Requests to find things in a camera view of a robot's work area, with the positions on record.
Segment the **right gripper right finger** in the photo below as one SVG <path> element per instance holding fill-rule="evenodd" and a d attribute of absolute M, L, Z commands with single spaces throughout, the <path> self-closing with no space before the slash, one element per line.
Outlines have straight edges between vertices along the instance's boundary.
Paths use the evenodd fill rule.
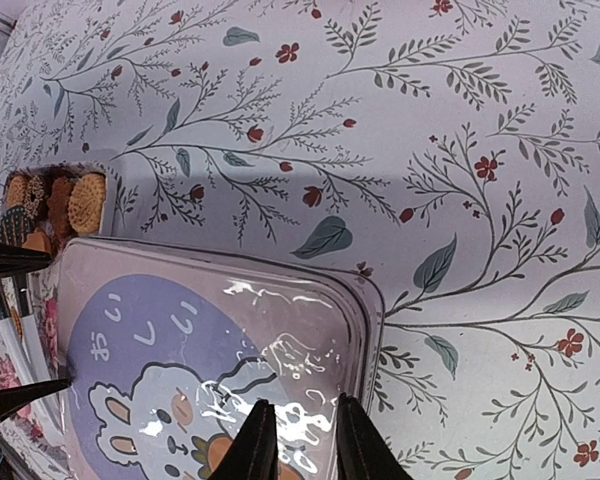
<path fill-rule="evenodd" d="M 339 479 L 412 480 L 359 401 L 342 393 L 337 405 Z"/>

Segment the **metal tin lid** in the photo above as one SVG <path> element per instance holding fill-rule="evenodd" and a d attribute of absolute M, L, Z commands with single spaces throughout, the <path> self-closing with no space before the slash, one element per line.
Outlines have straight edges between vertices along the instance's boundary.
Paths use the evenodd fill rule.
<path fill-rule="evenodd" d="M 336 404 L 370 401 L 384 300 L 359 274 L 86 237 L 57 264 L 73 479 L 206 479 L 255 403 L 279 475 L 336 477 Z"/>

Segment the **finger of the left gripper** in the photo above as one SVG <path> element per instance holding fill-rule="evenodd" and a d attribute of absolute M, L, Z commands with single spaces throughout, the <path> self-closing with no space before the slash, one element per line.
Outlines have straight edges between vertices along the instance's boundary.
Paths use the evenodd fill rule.
<path fill-rule="evenodd" d="M 0 243 L 0 279 L 43 270 L 53 263 L 46 252 Z"/>

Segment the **metal tongs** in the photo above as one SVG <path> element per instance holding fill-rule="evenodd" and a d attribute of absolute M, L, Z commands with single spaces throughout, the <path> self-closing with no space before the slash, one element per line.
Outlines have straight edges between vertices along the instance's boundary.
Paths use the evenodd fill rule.
<path fill-rule="evenodd" d="M 0 243 L 22 247 L 33 232 L 34 223 L 22 206 L 0 214 Z M 0 279 L 0 333 L 22 383 L 51 378 L 23 271 Z"/>

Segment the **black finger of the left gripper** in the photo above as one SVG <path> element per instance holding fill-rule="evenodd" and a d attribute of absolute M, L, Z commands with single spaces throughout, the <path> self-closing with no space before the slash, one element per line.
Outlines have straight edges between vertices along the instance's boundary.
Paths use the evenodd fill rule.
<path fill-rule="evenodd" d="M 70 378 L 61 378 L 0 390 L 0 423 L 32 402 L 45 400 L 71 384 Z"/>

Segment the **floral cookie tray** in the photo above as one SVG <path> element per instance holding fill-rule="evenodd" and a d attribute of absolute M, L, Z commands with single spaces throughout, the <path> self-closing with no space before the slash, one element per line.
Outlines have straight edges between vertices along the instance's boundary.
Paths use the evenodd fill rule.
<path fill-rule="evenodd" d="M 4 214 L 13 203 L 8 199 L 9 185 L 14 176 L 26 179 L 42 175 L 52 183 L 57 177 L 66 177 L 72 182 L 89 173 L 99 173 L 106 180 L 118 179 L 113 170 L 100 162 L 81 162 L 74 164 L 51 164 L 40 168 L 11 170 L 0 185 L 0 214 Z M 51 237 L 53 247 L 60 244 L 55 237 L 51 223 L 41 220 L 34 223 L 34 230 L 40 228 Z M 47 360 L 50 376 L 58 376 L 59 363 L 55 348 L 56 297 L 59 267 L 52 265 L 38 273 L 29 274 L 29 300 L 32 312 L 36 316 L 41 345 Z M 5 342 L 0 333 L 0 389 L 20 386 L 20 381 L 13 363 L 8 356 Z M 45 429 L 52 427 L 53 422 L 46 418 L 47 410 L 40 403 L 25 409 L 23 415 L 15 413 L 0 423 L 0 447 L 8 457 L 10 464 L 21 477 L 31 479 L 68 479 L 70 469 L 68 457 L 60 440 L 58 431 L 47 433 Z"/>

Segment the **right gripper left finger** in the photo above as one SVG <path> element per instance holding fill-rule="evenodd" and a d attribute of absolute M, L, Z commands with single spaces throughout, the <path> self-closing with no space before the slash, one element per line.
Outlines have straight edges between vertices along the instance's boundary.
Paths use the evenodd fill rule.
<path fill-rule="evenodd" d="M 278 478 L 278 447 L 274 406 L 258 400 L 209 480 L 271 480 Z"/>

